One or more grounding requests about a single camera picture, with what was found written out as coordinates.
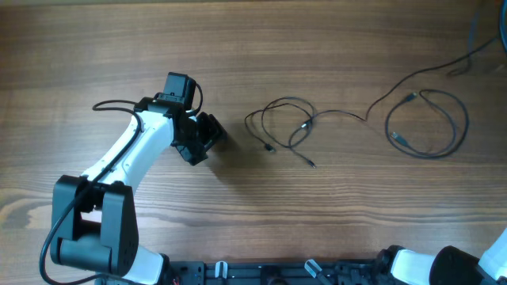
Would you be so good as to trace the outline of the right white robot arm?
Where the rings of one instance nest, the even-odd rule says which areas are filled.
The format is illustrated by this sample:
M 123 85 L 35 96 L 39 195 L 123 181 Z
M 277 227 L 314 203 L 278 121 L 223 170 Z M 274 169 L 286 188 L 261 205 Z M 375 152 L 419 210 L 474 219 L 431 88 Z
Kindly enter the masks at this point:
M 454 246 L 446 246 L 432 256 L 393 245 L 377 256 L 372 279 L 375 284 L 505 284 L 506 232 L 479 258 Z

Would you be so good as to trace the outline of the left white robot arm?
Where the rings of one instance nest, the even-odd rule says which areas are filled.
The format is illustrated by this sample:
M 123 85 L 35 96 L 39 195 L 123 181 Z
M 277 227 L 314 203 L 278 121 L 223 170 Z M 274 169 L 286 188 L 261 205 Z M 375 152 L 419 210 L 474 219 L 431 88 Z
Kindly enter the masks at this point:
M 139 243 L 134 195 L 147 171 L 173 147 L 190 165 L 227 133 L 218 120 L 193 106 L 201 86 L 187 74 L 170 72 L 162 92 L 138 102 L 102 101 L 96 112 L 131 114 L 122 136 L 80 176 L 63 175 L 52 195 L 51 229 L 42 245 L 39 270 L 49 284 L 46 259 L 92 271 L 98 284 L 179 284 L 167 255 Z

